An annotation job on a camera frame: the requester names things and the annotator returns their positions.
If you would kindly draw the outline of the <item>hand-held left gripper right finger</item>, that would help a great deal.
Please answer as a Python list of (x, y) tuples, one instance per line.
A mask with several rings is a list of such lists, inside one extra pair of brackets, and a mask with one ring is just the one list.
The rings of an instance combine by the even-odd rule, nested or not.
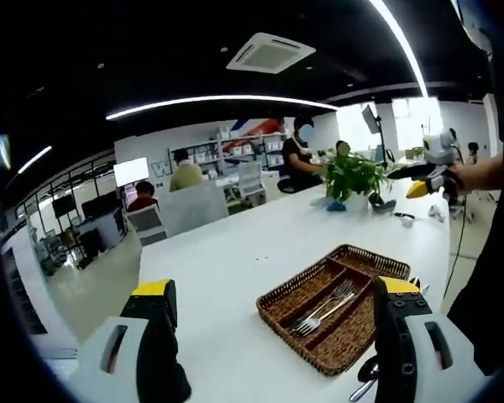
[(376, 402), (474, 402), (491, 378), (471, 341), (405, 280), (374, 280)]

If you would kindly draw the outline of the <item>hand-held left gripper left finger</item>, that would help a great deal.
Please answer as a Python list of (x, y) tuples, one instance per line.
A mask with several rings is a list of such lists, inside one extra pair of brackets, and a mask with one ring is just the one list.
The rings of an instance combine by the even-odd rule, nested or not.
[(79, 352), (81, 402), (185, 402), (192, 387), (177, 360), (176, 285), (140, 285)]

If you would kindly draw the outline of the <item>person's right hand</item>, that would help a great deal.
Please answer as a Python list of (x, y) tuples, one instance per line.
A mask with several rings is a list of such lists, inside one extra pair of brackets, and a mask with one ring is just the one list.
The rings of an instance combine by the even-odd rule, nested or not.
[(471, 168), (468, 165), (451, 165), (444, 180), (444, 194), (450, 198), (464, 196), (470, 192), (470, 182)]

